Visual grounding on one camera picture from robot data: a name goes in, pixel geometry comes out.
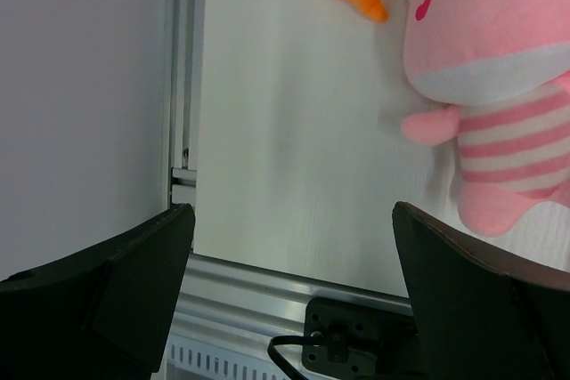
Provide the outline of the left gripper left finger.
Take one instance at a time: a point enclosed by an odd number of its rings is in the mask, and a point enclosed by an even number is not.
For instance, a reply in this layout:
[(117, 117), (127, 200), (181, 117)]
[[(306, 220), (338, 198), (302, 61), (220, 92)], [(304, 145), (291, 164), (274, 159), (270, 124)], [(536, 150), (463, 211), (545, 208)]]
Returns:
[(149, 379), (160, 369), (195, 227), (181, 204), (1, 282), (3, 379)]

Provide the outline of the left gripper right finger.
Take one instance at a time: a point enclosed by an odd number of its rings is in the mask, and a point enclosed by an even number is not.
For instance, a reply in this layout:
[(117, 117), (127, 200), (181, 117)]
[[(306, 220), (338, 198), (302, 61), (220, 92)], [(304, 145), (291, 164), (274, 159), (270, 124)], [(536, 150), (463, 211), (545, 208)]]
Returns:
[(569, 274), (398, 202), (395, 243), (433, 379), (567, 379)]

